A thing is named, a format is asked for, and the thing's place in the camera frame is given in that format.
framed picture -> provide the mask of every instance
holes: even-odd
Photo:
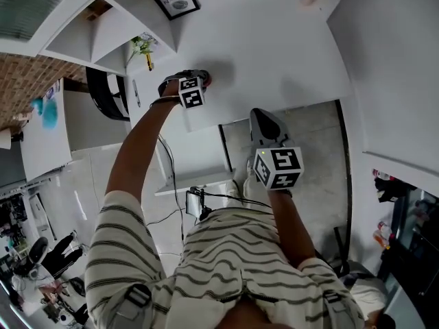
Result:
[[[156,0],[167,18],[172,20],[200,9],[196,0]]]

striped shirt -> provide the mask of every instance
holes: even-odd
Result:
[[[330,266],[312,258],[293,268],[280,248],[273,215],[244,208],[216,210],[194,227],[179,266],[166,278],[140,203],[113,191],[98,217],[85,280],[89,314],[98,328],[105,328],[110,298],[134,283],[152,292],[152,328],[214,328],[242,295],[272,323],[332,328],[327,292],[338,294],[349,309],[349,328],[364,326]]]

white table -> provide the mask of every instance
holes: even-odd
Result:
[[[158,85],[165,77],[194,68],[211,73],[213,83],[206,92],[205,106],[173,110],[161,132],[173,150],[178,182],[185,180],[184,175],[194,178],[206,172],[227,172],[216,125],[248,118],[255,107],[276,111],[352,93],[327,16],[317,4],[198,1],[201,10],[171,22],[177,55],[156,62],[152,72],[134,76],[140,107],[132,79],[126,82],[134,126],[157,98]],[[167,160],[160,152],[158,156]],[[169,185],[169,170],[165,167],[163,172]]]
[[[23,128],[21,156],[27,181],[71,162],[72,151],[121,143],[127,134],[125,123],[105,117],[89,94],[65,90],[64,79],[54,99],[58,110],[54,128],[44,128],[36,110]]]

white box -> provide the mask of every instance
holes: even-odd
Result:
[[[184,108],[194,108],[204,104],[204,93],[200,77],[180,78],[178,94]]]
[[[299,147],[257,149],[253,169],[267,190],[292,188],[305,170]]]

brick wall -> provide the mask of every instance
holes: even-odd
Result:
[[[91,20],[108,8],[104,1],[96,1],[84,12],[84,17]],[[0,53],[0,130],[11,127],[17,132],[21,123],[12,117],[29,112],[30,101],[43,96],[61,77],[85,83],[85,68],[45,56],[31,58]]]

